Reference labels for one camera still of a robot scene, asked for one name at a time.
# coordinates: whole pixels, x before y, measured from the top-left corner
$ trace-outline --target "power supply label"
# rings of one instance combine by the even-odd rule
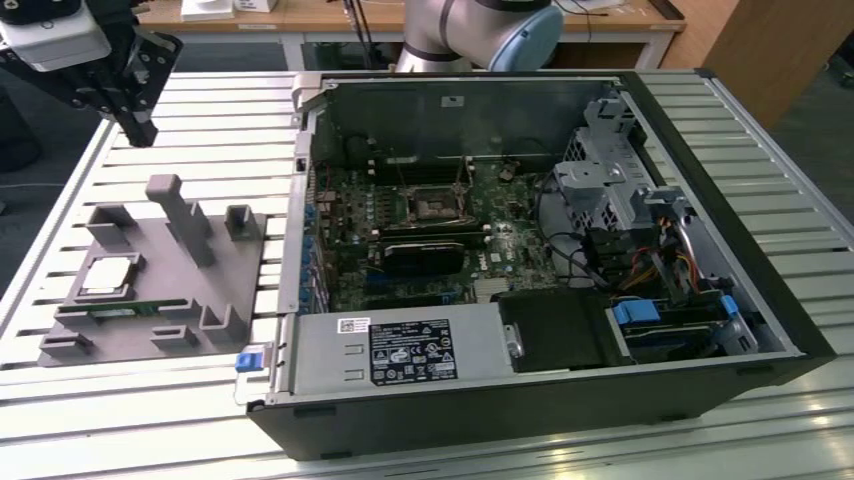
[[[448,319],[372,325],[372,381],[402,385],[457,378]]]

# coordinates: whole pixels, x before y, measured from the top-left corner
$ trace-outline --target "blue latch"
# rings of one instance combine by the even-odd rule
[[[614,307],[614,317],[617,323],[626,325],[628,323],[658,322],[662,317],[658,314],[656,303],[653,300],[626,300]]]
[[[245,352],[238,354],[235,370],[238,373],[259,372],[265,369],[265,352]]]
[[[739,316],[739,304],[736,303],[736,299],[731,295],[725,295],[721,297],[721,303],[724,304],[724,309],[727,310],[727,314],[731,318]]]

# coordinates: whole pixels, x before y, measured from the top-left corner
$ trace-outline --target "motherboard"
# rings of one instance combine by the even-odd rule
[[[332,311],[489,303],[560,284],[533,216],[540,172],[508,158],[433,171],[389,160],[317,172]]]

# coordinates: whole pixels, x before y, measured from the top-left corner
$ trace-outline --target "metal table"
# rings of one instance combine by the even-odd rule
[[[145,201],[154,173],[179,174],[185,196],[202,200],[210,214],[249,203],[273,216],[253,341],[273,339],[294,168],[293,74],[175,74],[155,111],[157,146],[133,149],[117,126],[102,124],[0,303],[0,477],[852,474],[852,226],[716,80],[689,72],[644,73],[644,79],[821,325],[837,361],[785,386],[739,397],[700,419],[313,463],[286,458],[245,418],[235,397],[255,398],[268,379],[247,378],[235,391],[234,355],[39,368],[39,342],[91,242],[81,224],[103,202],[127,202],[135,217],[162,215]]]

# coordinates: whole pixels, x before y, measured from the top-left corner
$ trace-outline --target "chip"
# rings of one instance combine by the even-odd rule
[[[445,220],[460,218],[457,195],[448,188],[416,190],[413,194],[416,218],[418,220]]]

